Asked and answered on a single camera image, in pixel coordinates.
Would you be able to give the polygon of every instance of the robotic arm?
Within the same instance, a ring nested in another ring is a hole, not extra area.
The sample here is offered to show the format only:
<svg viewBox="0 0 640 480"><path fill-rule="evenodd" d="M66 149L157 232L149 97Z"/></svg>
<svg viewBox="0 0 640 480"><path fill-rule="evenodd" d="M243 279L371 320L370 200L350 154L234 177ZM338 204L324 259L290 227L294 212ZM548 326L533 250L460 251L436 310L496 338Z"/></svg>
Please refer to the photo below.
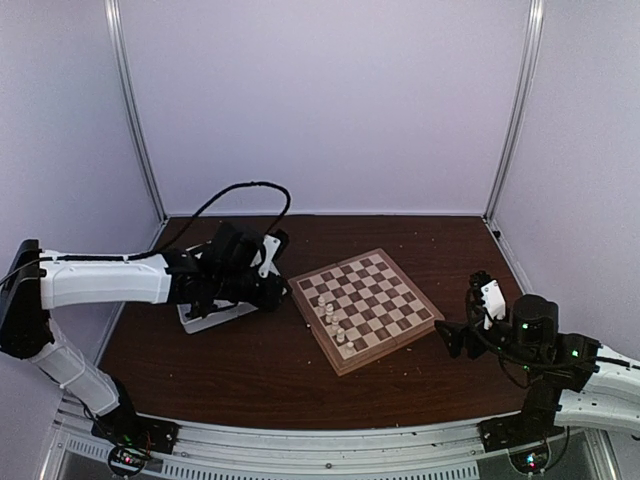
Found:
<svg viewBox="0 0 640 480"><path fill-rule="evenodd" d="M217 300L273 311L287 293L271 268L286 248L282 231L261 235L222 223L215 237L187 250L87 256L20 246L0 291L0 351L28 360L74 394L94 420L94 434L116 445L170 453L177 426L139 417L117 379L101 372L64 336L49 311L94 302L190 305L192 318L221 309ZM135 461L125 450L122 463Z"/></svg>
<svg viewBox="0 0 640 480"><path fill-rule="evenodd" d="M516 383L504 364L519 365L528 380L519 386L529 389L519 413L479 424L486 451L546 441L564 426L640 431L640 362L593 338L558 333L558 305L540 296L524 295L508 309L486 272L469 284L467 323L436 322L449 354L466 348L475 359L490 351Z"/></svg>

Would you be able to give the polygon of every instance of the white wall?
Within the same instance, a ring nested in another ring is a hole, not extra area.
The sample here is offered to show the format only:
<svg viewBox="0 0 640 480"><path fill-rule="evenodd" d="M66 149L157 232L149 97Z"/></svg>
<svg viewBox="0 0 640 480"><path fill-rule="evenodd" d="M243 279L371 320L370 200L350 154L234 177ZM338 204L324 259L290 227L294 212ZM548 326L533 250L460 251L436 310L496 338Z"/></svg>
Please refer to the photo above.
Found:
<svg viewBox="0 0 640 480"><path fill-rule="evenodd" d="M25 238L136 251L157 227L127 130L100 0L0 0L0 271ZM113 306L57 312L90 356ZM32 479L59 392L0 354L0 477Z"/></svg>
<svg viewBox="0 0 640 480"><path fill-rule="evenodd" d="M546 8L498 224L562 331L640 358L640 3ZM638 478L638 444L615 438L624 478Z"/></svg>
<svg viewBox="0 0 640 480"><path fill-rule="evenodd" d="M295 212L483 212L526 0L122 2L165 207L248 179ZM243 191L228 212L272 212Z"/></svg>

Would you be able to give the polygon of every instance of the chessboard border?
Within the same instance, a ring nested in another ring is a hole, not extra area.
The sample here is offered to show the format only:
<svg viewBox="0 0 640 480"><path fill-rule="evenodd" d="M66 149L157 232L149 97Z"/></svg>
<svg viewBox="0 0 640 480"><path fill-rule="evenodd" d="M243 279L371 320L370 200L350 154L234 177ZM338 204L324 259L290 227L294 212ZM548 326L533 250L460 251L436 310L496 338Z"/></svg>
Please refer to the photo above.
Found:
<svg viewBox="0 0 640 480"><path fill-rule="evenodd" d="M304 294L304 291L299 287L298 282L313 275L318 275L321 272L331 270L332 268L342 268L345 265L357 262L358 260L362 260L375 254L380 255L380 257L391 268L393 268L394 273L398 275L398 277L407 285L407 287L409 287L411 291L418 297L418 299L431 311L432 317L428 320L425 320L421 327L413 328L402 335L392 337L391 340L393 341L378 344L376 346L378 348L374 347L372 350L367 352L365 356L354 357L352 359L344 359L335 350L333 341L330 337L327 336L325 326L322 324L322 320L318 318L316 311L310 305ZM380 358L393 353L394 351L404 347L405 345L410 344L418 338L421 338L424 335L433 332L435 330L435 321L444 320L444 316L442 315L440 310L438 310L433 302L431 302L431 300L429 300L426 295L422 293L422 291L416 286L416 284L413 283L413 281L407 276L407 274L402 271L398 264L394 262L382 248L377 248L361 255L343 260L341 262L330 263L316 270L297 275L289 279L289 286L292 289L291 296L293 297L293 301L297 305L298 309L303 313L302 316L304 320L309 323L313 336L316 338L316 341L320 345L320 348L325 353L325 356L329 360L329 363L338 376L346 375L347 373L353 372L358 368L364 367L365 365L379 360Z"/></svg>

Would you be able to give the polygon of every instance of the chess square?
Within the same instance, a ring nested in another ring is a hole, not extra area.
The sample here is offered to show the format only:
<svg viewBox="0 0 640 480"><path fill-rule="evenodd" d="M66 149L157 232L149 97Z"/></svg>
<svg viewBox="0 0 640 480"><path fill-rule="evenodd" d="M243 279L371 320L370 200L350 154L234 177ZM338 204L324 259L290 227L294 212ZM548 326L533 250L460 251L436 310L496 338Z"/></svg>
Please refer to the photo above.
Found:
<svg viewBox="0 0 640 480"><path fill-rule="evenodd" d="M363 338L363 340L365 342L367 342L367 345L369 345L370 347L373 347L373 346L378 345L380 343L380 339L378 338L378 336L375 333L373 333L373 331L371 333L367 333L362 338Z"/></svg>
<svg viewBox="0 0 640 480"><path fill-rule="evenodd" d="M378 293L377 295L375 295L375 297L380 301L380 303L384 303L388 300L391 300L389 295L387 295L385 292Z"/></svg>
<svg viewBox="0 0 640 480"><path fill-rule="evenodd" d="M382 328L382 322L380 320L378 320L377 318L372 318L369 321L369 326L373 329L373 330L378 330L379 328Z"/></svg>
<svg viewBox="0 0 640 480"><path fill-rule="evenodd" d="M309 280L308 278L305 278L304 280L299 281L298 285L300 286L300 288L302 290L308 290L311 287L313 287L313 284L311 283L311 280Z"/></svg>
<svg viewBox="0 0 640 480"><path fill-rule="evenodd" d="M362 318L362 315L360 315L359 313L356 313L355 315L352 315L351 317L349 317L349 320L351 320L351 323L353 323L355 327L365 323L364 318Z"/></svg>
<svg viewBox="0 0 640 480"><path fill-rule="evenodd" d="M426 308L420 309L416 313L422 320L427 320L428 318L431 318L433 316Z"/></svg>
<svg viewBox="0 0 640 480"><path fill-rule="evenodd" d="M342 308L344 308L345 312L347 311L347 308L352 306L351 305L351 299L349 297L340 297L337 300L337 302L338 302L338 305L340 305Z"/></svg>
<svg viewBox="0 0 640 480"><path fill-rule="evenodd" d="M398 322L396 322L396 324L400 327L400 330L402 330L402 331L404 331L407 328L411 327L411 323L406 318L398 320Z"/></svg>
<svg viewBox="0 0 640 480"><path fill-rule="evenodd" d="M375 307L372 307L371 310L373 310L373 313L376 314L376 317L381 317L382 315L387 313L382 305L376 305Z"/></svg>
<svg viewBox="0 0 640 480"><path fill-rule="evenodd" d="M402 305L400 307L400 311L406 317L406 316L411 315L413 313L413 308L411 308L409 305Z"/></svg>
<svg viewBox="0 0 640 480"><path fill-rule="evenodd" d="M376 318L376 314L373 313L373 310L371 309L363 310L362 312L360 312L360 314L362 315L362 318L364 318L367 321L373 320L374 318Z"/></svg>
<svg viewBox="0 0 640 480"><path fill-rule="evenodd" d="M353 322L349 318L345 318L344 320L341 320L338 323L340 324L340 328L344 328L345 331L347 331L350 328L353 328L355 326L353 324Z"/></svg>
<svg viewBox="0 0 640 480"><path fill-rule="evenodd" d="M411 303L414 300L416 300L416 296L411 292L407 292L407 293L403 294L402 298L404 298L407 303Z"/></svg>
<svg viewBox="0 0 640 480"><path fill-rule="evenodd" d="M356 328L352 328L351 330L347 330L345 332L345 335L347 337L347 340L349 340L350 342L354 342L357 339L362 338L362 335L360 335L360 332Z"/></svg>
<svg viewBox="0 0 640 480"><path fill-rule="evenodd" d="M363 323L362 325L358 325L356 329L358 330L358 332L360 332L360 335L362 336L368 333L371 333L373 331L368 323Z"/></svg>
<svg viewBox="0 0 640 480"><path fill-rule="evenodd" d="M389 312L389 315L391 316L391 318L393 318L396 322L402 318L404 318L404 315L402 315L402 313L400 313L400 310L393 310L391 312Z"/></svg>
<svg viewBox="0 0 640 480"><path fill-rule="evenodd" d="M390 325L387 325L385 328L394 337L402 333L402 330L400 330L400 327L395 322Z"/></svg>
<svg viewBox="0 0 640 480"><path fill-rule="evenodd" d="M376 299L376 297L373 296L365 298L364 301L367 302L367 305L369 305L371 308L375 307L376 305L380 305L380 302Z"/></svg>
<svg viewBox="0 0 640 480"><path fill-rule="evenodd" d="M380 320L380 323L382 323L385 326L391 325L393 323L393 318L391 318L391 316L388 313L380 315L378 319Z"/></svg>
<svg viewBox="0 0 640 480"><path fill-rule="evenodd" d="M365 342L362 338L358 338L353 342L353 347L356 349L356 352L359 352L367 348L367 342Z"/></svg>
<svg viewBox="0 0 640 480"><path fill-rule="evenodd" d="M386 302L384 302L384 303L382 304L382 306L384 307L384 309L385 309L387 312L390 312L390 311L392 311L392 310L395 310L395 309L396 309L396 304L395 304L395 303L393 303L391 300L387 300Z"/></svg>
<svg viewBox="0 0 640 480"><path fill-rule="evenodd" d="M356 307L360 313L362 313L365 310L369 309L369 305L367 305L364 300L360 300L360 301L354 303L353 306Z"/></svg>
<svg viewBox="0 0 640 480"><path fill-rule="evenodd" d="M336 298L344 297L347 294L347 292L345 292L342 287L338 287L335 290L332 290L331 293L333 293L333 296Z"/></svg>
<svg viewBox="0 0 640 480"><path fill-rule="evenodd" d="M384 327L378 330L375 330L373 333L376 334L376 336L378 337L378 340L380 340L381 342L391 337L391 334L389 333L389 331Z"/></svg>
<svg viewBox="0 0 640 480"><path fill-rule="evenodd" d="M422 323L422 319L416 313L408 315L407 320L409 320L409 322L411 322L411 325L413 325L414 327Z"/></svg>
<svg viewBox="0 0 640 480"><path fill-rule="evenodd" d="M348 316L348 317L352 317L353 315L355 315L356 313L358 313L358 309L356 307L354 307L351 302L349 302L345 307L344 307L344 313Z"/></svg>

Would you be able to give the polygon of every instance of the cable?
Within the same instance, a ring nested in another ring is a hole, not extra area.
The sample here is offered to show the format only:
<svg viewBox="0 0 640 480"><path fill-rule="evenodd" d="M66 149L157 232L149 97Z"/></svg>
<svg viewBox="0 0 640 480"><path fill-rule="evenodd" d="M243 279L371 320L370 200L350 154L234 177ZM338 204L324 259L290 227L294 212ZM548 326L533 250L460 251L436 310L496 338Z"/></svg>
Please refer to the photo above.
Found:
<svg viewBox="0 0 640 480"><path fill-rule="evenodd" d="M269 225L269 228L267 228L267 230L265 231L265 235L267 235L273 230L273 228L278 223L280 223L280 221L284 218L284 216L289 211L289 208L291 207L291 194L289 193L289 190L287 190L285 187L283 187L281 185L278 185L276 183L266 182L266 181L236 183L234 185L230 185L227 188L219 191L213 197L211 197L209 200L207 200L189 218L187 223L178 231L178 233L171 240L169 240L168 242L164 243L159 248L154 248L152 250L147 250L146 252L138 253L138 254L135 254L135 255L127 255L127 256L123 256L123 255L62 255L62 256L57 257L55 259L53 257L37 258L35 260L31 260L31 261L25 263L24 265L20 265L18 268L16 268L15 270L12 270L7 275L5 275L2 279L0 279L0 287L2 287L5 283L7 283L11 278L13 278L20 271L22 271L25 268L30 267L30 266L32 266L34 264L37 264L39 262L50 262L50 261L124 262L124 261L144 260L145 258L149 258L149 257L151 257L153 255L157 255L158 253L161 253L161 252L165 251L167 248L169 248L175 242L177 242L178 239L180 239L180 237L182 237L182 235L184 235L184 233L191 227L193 222L202 214L202 212L204 212L207 208L209 208L218 199L220 199L221 197L223 197L224 195L226 195L227 193L229 193L229 192L231 192L233 190L237 190L237 189L240 189L240 188L251 188L251 187L268 187L268 188L272 188L274 190L278 190L279 192L282 192L282 194L286 198L286 202L285 202L284 207L282 208L282 210L280 211L280 213L278 214L276 219L271 223L271 225Z"/></svg>
<svg viewBox="0 0 640 480"><path fill-rule="evenodd" d="M562 447L562 451L560 452L560 455L558 455L558 458L556 458L556 461L553 462L552 465L549 465L548 467L544 468L544 473L547 473L552 468L555 468L556 465L560 463L565 453L567 453L567 449L569 448L569 440L571 439L571 427L566 427L565 432L566 432L566 435L564 440L564 446Z"/></svg>

